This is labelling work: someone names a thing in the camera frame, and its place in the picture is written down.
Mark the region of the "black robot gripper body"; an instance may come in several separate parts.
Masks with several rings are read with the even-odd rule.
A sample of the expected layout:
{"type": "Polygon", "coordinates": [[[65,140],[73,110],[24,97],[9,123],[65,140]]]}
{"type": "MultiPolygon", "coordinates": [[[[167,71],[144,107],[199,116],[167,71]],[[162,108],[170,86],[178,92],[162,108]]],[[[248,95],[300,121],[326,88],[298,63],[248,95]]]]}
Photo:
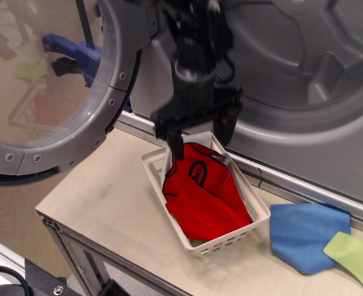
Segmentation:
{"type": "Polygon", "coordinates": [[[224,109],[236,107],[241,111],[242,89],[215,83],[217,68],[194,72],[172,62],[173,96],[152,114],[157,138],[166,139],[169,130],[185,130],[207,121],[214,121],[224,109]]]}

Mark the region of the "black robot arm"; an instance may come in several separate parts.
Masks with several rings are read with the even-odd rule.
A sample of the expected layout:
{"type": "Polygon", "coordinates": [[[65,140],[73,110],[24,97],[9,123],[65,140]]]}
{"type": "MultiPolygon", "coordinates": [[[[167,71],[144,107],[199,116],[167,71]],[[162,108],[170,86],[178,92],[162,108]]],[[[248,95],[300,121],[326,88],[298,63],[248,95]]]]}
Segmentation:
{"type": "Polygon", "coordinates": [[[228,56],[233,33],[222,1],[154,1],[175,43],[171,60],[173,96],[151,118],[157,138],[184,158],[182,131],[207,121],[228,144],[241,111],[240,88],[228,86],[235,66],[228,56]]]}

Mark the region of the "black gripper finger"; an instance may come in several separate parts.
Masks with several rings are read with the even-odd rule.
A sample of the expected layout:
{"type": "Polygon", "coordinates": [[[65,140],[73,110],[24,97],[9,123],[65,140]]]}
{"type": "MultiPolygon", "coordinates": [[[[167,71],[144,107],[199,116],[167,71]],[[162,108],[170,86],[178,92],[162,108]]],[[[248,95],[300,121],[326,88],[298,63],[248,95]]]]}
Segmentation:
{"type": "Polygon", "coordinates": [[[230,107],[221,110],[213,121],[214,135],[223,146],[232,139],[237,117],[238,109],[230,107]]]}
{"type": "Polygon", "coordinates": [[[167,132],[167,142],[172,152],[172,155],[177,160],[184,159],[184,142],[179,130],[169,130],[167,132]]]}

